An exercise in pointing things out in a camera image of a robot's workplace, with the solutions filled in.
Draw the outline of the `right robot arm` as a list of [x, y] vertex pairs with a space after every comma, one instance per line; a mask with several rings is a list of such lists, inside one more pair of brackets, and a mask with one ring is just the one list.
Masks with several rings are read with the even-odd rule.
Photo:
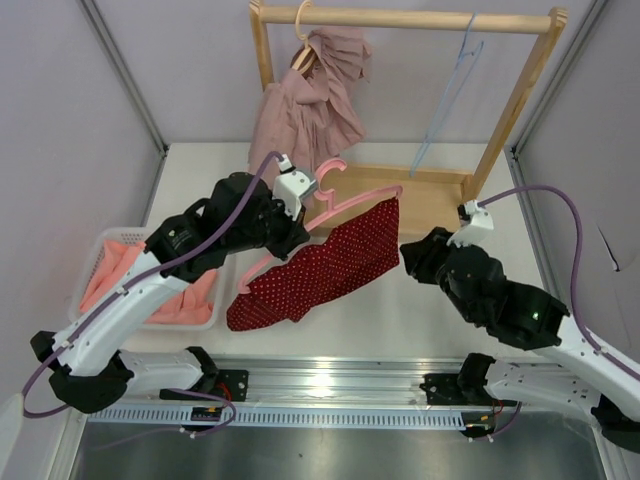
[[470, 405], [492, 400], [537, 404], [599, 426], [614, 445], [639, 450], [639, 382], [588, 344], [568, 308], [546, 291], [509, 280], [502, 263], [481, 247], [449, 244], [434, 228], [400, 246], [406, 273], [438, 287], [467, 323], [499, 343], [553, 360], [574, 375], [552, 379], [481, 353], [469, 354], [456, 378]]

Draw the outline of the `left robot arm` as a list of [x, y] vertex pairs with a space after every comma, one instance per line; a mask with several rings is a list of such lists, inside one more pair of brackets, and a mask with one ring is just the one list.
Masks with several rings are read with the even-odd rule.
[[38, 360], [50, 368], [55, 396], [80, 412], [99, 412], [125, 394], [158, 392], [165, 400], [197, 400], [219, 392], [219, 370], [201, 347], [175, 354], [125, 351], [123, 343], [162, 305], [185, 292], [227, 256], [267, 249], [286, 259], [310, 238], [303, 202], [315, 178], [292, 169], [272, 187], [237, 172], [212, 194], [167, 218], [145, 241], [143, 252], [109, 292], [78, 321], [31, 339]]

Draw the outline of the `pink hanger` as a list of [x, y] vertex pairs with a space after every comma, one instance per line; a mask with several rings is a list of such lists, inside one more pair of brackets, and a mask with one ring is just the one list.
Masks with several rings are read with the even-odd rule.
[[344, 159], [334, 157], [323, 162], [314, 172], [318, 189], [313, 194], [311, 211], [305, 217], [305, 229], [311, 238], [327, 236], [346, 212], [360, 207], [370, 208], [387, 198], [400, 198], [404, 187], [393, 180], [383, 180], [372, 187], [367, 181], [381, 172], [381, 165], [349, 166]]

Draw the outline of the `red polka dot cloth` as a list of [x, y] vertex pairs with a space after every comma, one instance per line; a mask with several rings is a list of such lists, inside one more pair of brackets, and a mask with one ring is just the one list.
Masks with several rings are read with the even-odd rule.
[[322, 244], [307, 245], [291, 259], [248, 284], [226, 312], [234, 332], [297, 323], [315, 307], [346, 296], [399, 265], [399, 200], [384, 200], [336, 227]]

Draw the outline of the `dusty pink pleated skirt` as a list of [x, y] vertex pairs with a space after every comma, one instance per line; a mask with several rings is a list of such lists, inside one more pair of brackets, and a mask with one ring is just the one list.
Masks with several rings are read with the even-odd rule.
[[263, 93], [248, 155], [251, 173], [271, 151], [311, 171], [366, 135], [352, 105], [358, 81], [368, 77], [372, 56], [363, 31], [321, 27], [310, 33], [309, 46], [317, 55], [310, 70], [302, 74], [291, 68]]

